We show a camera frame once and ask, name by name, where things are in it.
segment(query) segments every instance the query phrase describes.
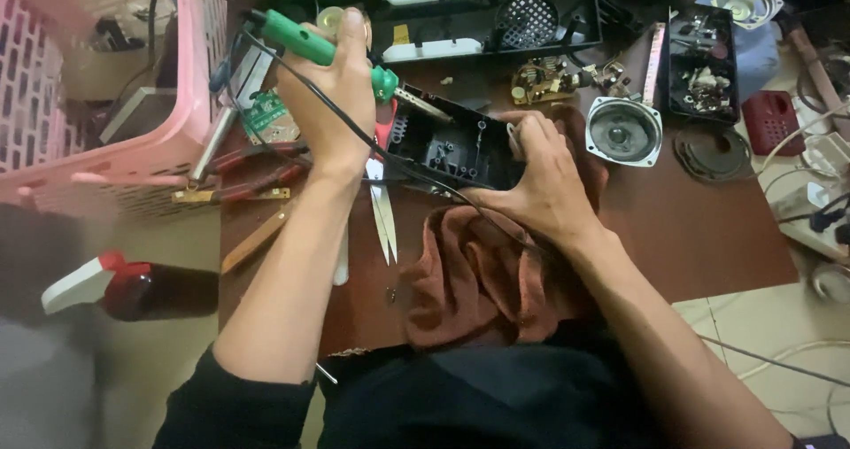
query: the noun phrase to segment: tape measure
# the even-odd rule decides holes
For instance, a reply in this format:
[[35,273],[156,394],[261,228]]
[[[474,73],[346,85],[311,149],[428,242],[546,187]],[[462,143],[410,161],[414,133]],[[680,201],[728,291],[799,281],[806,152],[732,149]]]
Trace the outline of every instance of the tape measure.
[[661,62],[661,47],[664,45],[665,23],[656,23],[652,35],[652,47],[649,49],[649,63],[646,67],[646,81],[643,83],[643,105],[652,107],[655,97],[655,82],[658,81],[658,64]]

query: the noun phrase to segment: person's left hand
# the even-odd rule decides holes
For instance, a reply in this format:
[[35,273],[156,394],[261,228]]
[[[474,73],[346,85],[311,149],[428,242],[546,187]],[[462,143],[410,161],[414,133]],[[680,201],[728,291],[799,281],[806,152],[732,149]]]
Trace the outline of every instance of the person's left hand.
[[[312,25],[302,25],[322,35]],[[321,66],[292,52],[287,52],[283,60],[313,81],[371,139],[375,135],[375,96],[367,59],[366,29],[357,9],[346,9],[336,35],[336,55],[330,66]],[[332,177],[353,177],[362,173],[369,158],[369,146],[292,72],[279,66],[277,79],[277,92],[283,105],[292,112],[313,154],[312,172]]]

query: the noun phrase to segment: black sleeve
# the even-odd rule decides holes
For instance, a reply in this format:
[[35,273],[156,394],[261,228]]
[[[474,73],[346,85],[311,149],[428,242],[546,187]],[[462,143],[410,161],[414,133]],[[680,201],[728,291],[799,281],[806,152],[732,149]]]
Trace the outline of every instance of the black sleeve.
[[154,449],[295,447],[314,389],[238,378],[208,348],[195,374],[168,396]]

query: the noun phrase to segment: hand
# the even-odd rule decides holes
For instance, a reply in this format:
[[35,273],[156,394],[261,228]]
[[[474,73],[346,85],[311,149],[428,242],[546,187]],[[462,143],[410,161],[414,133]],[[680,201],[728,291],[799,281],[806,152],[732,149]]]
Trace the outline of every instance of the hand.
[[[321,35],[310,24],[302,24]],[[287,52],[283,60],[318,86],[370,138],[375,135],[375,96],[367,59],[363,16],[346,9],[336,33],[333,63],[324,67]],[[292,112],[302,137],[313,154],[313,172],[333,177],[356,177],[369,158],[369,146],[283,66],[277,70],[277,92]]]
[[567,138],[555,124],[536,110],[506,112],[500,119],[518,124],[527,162],[523,177],[509,191],[464,189],[462,193],[558,244],[573,245],[607,232],[586,196]]

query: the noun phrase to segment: wooden handle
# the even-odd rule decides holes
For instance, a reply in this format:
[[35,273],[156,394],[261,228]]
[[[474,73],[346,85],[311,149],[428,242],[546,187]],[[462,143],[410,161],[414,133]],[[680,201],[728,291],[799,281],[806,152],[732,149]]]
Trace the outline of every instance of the wooden handle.
[[294,198],[287,204],[283,205],[279,212],[272,215],[239,245],[236,245],[236,248],[228,253],[227,256],[224,257],[224,260],[222,260],[221,274],[224,275],[228,271],[233,270],[239,265],[239,263],[242,263],[246,258],[251,256],[258,248],[260,248],[260,245],[271,238],[271,236],[277,233],[278,230],[283,228],[283,225],[285,225],[286,221],[289,220],[289,216],[292,213],[292,208],[295,207],[296,201],[298,201],[298,198]]

